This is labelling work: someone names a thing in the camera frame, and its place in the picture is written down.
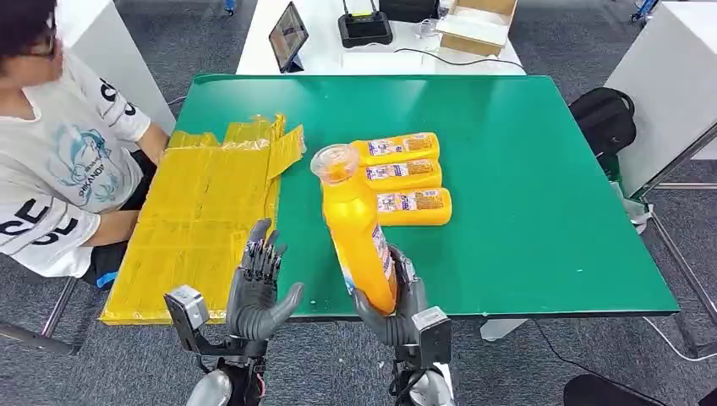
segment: glasses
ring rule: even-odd
[[[53,15],[48,21],[47,21],[47,32],[44,34],[45,36],[45,44],[47,45],[47,50],[43,52],[36,52],[36,51],[28,51],[28,52],[21,52],[18,53],[19,57],[39,57],[39,58],[55,58],[55,44],[57,41],[55,41],[57,37],[57,24],[55,23],[55,16]]]

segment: clear bottle cap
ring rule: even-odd
[[[320,149],[311,158],[311,172],[327,184],[337,184],[351,178],[359,167],[359,151],[349,144],[334,144]]]

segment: green table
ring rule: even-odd
[[[289,244],[279,294],[306,283],[297,317],[354,315],[311,157],[329,144],[419,131],[441,141],[453,217],[385,230],[432,305],[494,318],[678,311],[550,78],[203,75],[177,129],[221,139],[230,122],[276,112],[288,128],[304,125],[308,146],[282,175],[277,220]]]

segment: gray carpet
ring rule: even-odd
[[[192,74],[232,73],[254,3],[229,19],[220,0],[119,0],[118,8],[168,100]],[[630,0],[521,0],[511,38],[527,70],[549,74],[568,101],[604,83],[638,33],[626,23]],[[691,163],[675,179],[715,181],[717,163]],[[653,192],[676,243],[717,293],[714,192]],[[653,228],[643,236],[684,309],[656,318],[684,350],[679,321],[705,343],[717,339]],[[3,319],[39,329],[62,288],[0,258]],[[0,403],[8,405],[179,405],[201,377],[167,326],[105,326],[106,299],[81,285],[57,336],[82,342],[74,357],[0,338]],[[639,318],[541,321],[556,350],[668,404],[695,404],[717,387],[717,360],[678,359]],[[452,373],[463,405],[559,405],[562,387],[581,371],[558,360],[533,323],[505,339],[480,339],[477,321],[456,321]],[[211,337],[220,326],[207,329]],[[290,323],[269,348],[269,405],[387,405],[391,351],[358,323]]]

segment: yellow bottle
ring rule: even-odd
[[[362,168],[373,190],[440,188],[443,172],[437,159],[387,163]]]
[[[360,289],[389,315],[396,308],[396,270],[378,223],[376,194],[359,171],[359,161],[350,145],[329,145],[311,159],[311,172],[321,179],[324,219],[348,292]]]
[[[453,204],[448,189],[410,189],[379,193],[382,226],[442,226],[451,220]]]
[[[381,140],[354,141],[351,146],[361,154],[361,166],[363,167],[414,159],[438,159],[441,152],[435,133],[417,133]]]

